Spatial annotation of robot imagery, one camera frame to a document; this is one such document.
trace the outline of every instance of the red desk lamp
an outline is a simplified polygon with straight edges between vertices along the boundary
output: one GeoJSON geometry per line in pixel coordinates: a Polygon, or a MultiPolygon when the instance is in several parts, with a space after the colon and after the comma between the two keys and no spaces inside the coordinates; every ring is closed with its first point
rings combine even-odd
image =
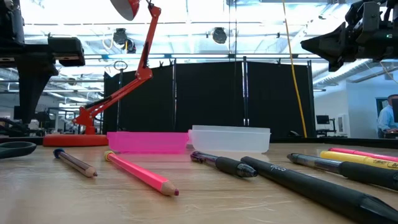
{"type": "MultiPolygon", "coordinates": [[[[103,134],[95,134],[93,126],[94,118],[97,114],[110,107],[115,102],[132,92],[146,80],[152,78],[152,70],[147,67],[147,59],[150,47],[154,39],[157,21],[160,16],[161,9],[154,6],[150,0],[148,2],[148,10],[152,16],[147,38],[142,51],[141,59],[136,71],[136,79],[122,87],[112,95],[102,100],[90,103],[84,107],[80,107],[80,115],[73,120],[75,124],[86,126],[85,134],[49,134],[44,137],[43,146],[106,146],[108,139],[103,134]]],[[[111,0],[115,9],[123,16],[123,18],[132,21],[139,9],[139,0],[111,0]]]]}

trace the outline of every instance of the yellow highlighter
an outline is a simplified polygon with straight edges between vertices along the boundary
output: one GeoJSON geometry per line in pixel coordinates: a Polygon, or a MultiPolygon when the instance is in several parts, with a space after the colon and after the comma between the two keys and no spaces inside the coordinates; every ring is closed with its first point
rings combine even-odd
{"type": "Polygon", "coordinates": [[[334,159],[334,160],[338,160],[338,161],[356,162],[356,163],[365,164],[365,165],[369,165],[369,166],[398,170],[398,162],[374,159],[374,158],[368,157],[368,156],[360,156],[360,155],[347,154],[347,153],[341,153],[341,152],[322,151],[320,157],[324,158],[324,159],[334,159]]]}

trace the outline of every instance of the ceiling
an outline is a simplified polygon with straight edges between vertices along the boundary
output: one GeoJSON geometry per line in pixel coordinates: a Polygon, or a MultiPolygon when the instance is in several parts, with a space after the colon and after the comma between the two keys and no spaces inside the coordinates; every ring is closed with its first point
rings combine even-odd
{"type": "MultiPolygon", "coordinates": [[[[275,62],[282,57],[282,63],[290,63],[283,5],[279,1],[261,1],[237,0],[236,5],[229,7],[226,0],[152,0],[162,13],[150,51],[153,54],[149,59],[150,67],[158,67],[159,62],[168,65],[167,57],[177,58],[177,63],[230,60],[225,58],[226,54],[237,54],[238,60],[243,55],[267,54],[264,56],[267,58],[252,60],[275,62]],[[211,38],[215,27],[224,28],[229,35],[225,44],[217,44],[211,38]]],[[[331,32],[344,21],[349,9],[343,1],[286,0],[286,3],[293,54],[309,54],[301,48],[300,41],[331,32]]],[[[109,0],[21,0],[21,10],[27,44],[47,43],[49,34],[78,37],[82,42],[86,66],[66,68],[57,64],[60,74],[51,78],[46,89],[94,92],[58,93],[60,96],[54,96],[59,98],[101,98],[101,94],[95,91],[103,90],[104,71],[117,73],[113,64],[123,58],[121,49],[115,45],[109,47],[117,28],[126,28],[128,37],[135,42],[136,54],[129,54],[129,59],[124,58],[127,70],[135,70],[151,20],[145,1],[141,1],[139,13],[132,22],[123,19],[109,0]],[[78,82],[65,83],[71,78],[78,82]]],[[[307,60],[297,58],[294,63],[306,63],[307,60]]],[[[325,68],[326,61],[313,58],[313,74],[323,72],[325,75],[325,68]]],[[[16,82],[4,82],[17,80],[16,70],[1,70],[0,78],[3,79],[1,88],[18,89],[16,82]]]]}

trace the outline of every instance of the person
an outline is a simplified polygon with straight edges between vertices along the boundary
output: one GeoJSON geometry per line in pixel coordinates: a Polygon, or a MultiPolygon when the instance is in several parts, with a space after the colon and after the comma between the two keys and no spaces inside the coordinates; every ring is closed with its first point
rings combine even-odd
{"type": "Polygon", "coordinates": [[[392,99],[398,99],[398,94],[388,97],[388,105],[380,111],[377,120],[377,130],[379,138],[384,138],[384,133],[398,132],[398,123],[394,122],[394,114],[392,112],[392,99]]]}

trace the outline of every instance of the pink pencil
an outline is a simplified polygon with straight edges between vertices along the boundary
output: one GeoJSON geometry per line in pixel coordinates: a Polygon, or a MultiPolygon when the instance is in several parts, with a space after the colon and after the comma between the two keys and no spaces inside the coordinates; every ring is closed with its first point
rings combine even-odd
{"type": "Polygon", "coordinates": [[[355,155],[360,155],[360,156],[369,156],[369,157],[372,157],[375,159],[382,159],[382,160],[387,160],[387,161],[398,162],[398,157],[385,156],[385,155],[374,154],[374,153],[370,153],[370,152],[356,151],[356,150],[352,150],[352,149],[330,148],[329,151],[355,154],[355,155]]]}
{"type": "Polygon", "coordinates": [[[132,175],[140,178],[145,183],[149,184],[151,187],[155,188],[164,195],[179,195],[179,191],[174,185],[161,175],[155,174],[149,170],[133,164],[125,159],[122,159],[114,154],[112,151],[105,152],[105,160],[112,161],[119,167],[122,167],[132,175]]]}

